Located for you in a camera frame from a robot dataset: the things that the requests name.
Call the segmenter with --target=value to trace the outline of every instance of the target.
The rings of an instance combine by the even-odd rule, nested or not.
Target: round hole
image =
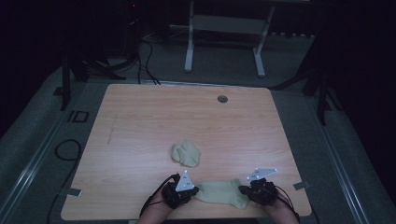
[[[225,95],[220,95],[219,97],[218,97],[218,101],[220,102],[220,103],[227,103],[227,101],[228,101],[228,98],[227,98],[227,96],[225,96]]]

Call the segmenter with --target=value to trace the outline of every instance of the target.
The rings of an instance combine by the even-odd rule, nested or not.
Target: table leg
[[[70,102],[70,64],[67,54],[62,58],[62,107],[61,111],[65,111]]]
[[[193,19],[194,19],[194,1],[190,1],[190,21],[189,21],[189,45],[187,47],[187,55],[186,55],[186,63],[184,65],[184,71],[190,72],[192,69],[192,56],[194,53],[194,44],[192,42],[193,39]]]
[[[265,21],[265,24],[262,28],[262,36],[260,38],[259,46],[253,48],[254,61],[256,62],[257,75],[259,77],[265,76],[264,66],[262,65],[262,47],[264,45],[265,37],[267,37],[268,29],[270,27],[271,19],[274,15],[274,11],[275,11],[275,7],[271,7],[267,19]]]
[[[324,111],[326,110],[326,94],[327,86],[329,82],[329,76],[326,70],[322,71],[321,83],[319,87],[319,98],[318,98],[318,118],[322,125],[326,125],[324,120]]]

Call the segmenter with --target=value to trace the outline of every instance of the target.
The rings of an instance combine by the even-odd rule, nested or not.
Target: metal stand
[[[319,87],[319,97],[318,97],[318,119],[320,120],[322,125],[326,125],[324,120],[324,111],[326,108],[326,92],[328,87],[329,75],[328,71],[323,68],[312,68],[307,72],[297,74],[295,77],[292,77],[285,82],[282,82],[276,86],[268,87],[268,90],[272,91],[280,91],[285,89],[291,84],[294,84],[300,80],[308,78],[308,82],[303,87],[303,93],[305,96],[312,96],[317,87]]]
[[[64,111],[70,102],[70,67],[67,55],[62,58],[62,97],[61,111]]]
[[[262,65],[262,47],[268,28],[274,15],[275,7],[271,7],[266,20],[253,20],[230,17],[217,17],[194,14],[194,1],[190,0],[190,20],[189,20],[189,45],[187,47],[186,63],[184,70],[192,70],[192,58],[194,53],[193,32],[194,30],[219,31],[225,33],[253,34],[260,35],[259,45],[253,48],[253,56],[256,62],[257,75],[264,77],[265,72]]]

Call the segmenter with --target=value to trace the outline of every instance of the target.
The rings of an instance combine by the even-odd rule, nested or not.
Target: white table frame
[[[256,62],[257,75],[264,77],[264,67],[262,65],[262,47],[271,19],[274,15],[275,7],[270,7],[266,20],[207,16],[194,14],[194,1],[190,0],[190,20],[189,20],[189,45],[187,47],[186,63],[184,70],[192,70],[192,58],[194,53],[193,33],[194,30],[218,31],[224,33],[253,34],[260,35],[259,45],[253,48],[254,60]]]

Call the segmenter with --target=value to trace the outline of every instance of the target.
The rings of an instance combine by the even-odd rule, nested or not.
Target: dark background
[[[197,9],[214,10],[213,1],[202,2],[205,4]],[[395,175],[391,166],[396,148],[392,130],[396,125],[395,100],[390,97],[396,75],[395,4],[366,0],[334,7],[336,1],[314,2],[329,5],[277,3],[270,31],[272,35],[316,36],[302,66],[325,64],[330,86],[395,202],[391,183]],[[187,25],[188,1],[151,0],[147,4],[146,22],[164,38],[170,23]],[[235,11],[233,1],[227,4],[228,9],[227,5],[220,7],[225,15],[245,11]],[[127,47],[131,47],[134,34],[125,29],[131,14],[121,0],[6,0],[0,3],[0,10],[1,136],[47,76],[60,67],[62,55],[69,49],[86,50],[94,59],[126,55],[132,50]]]

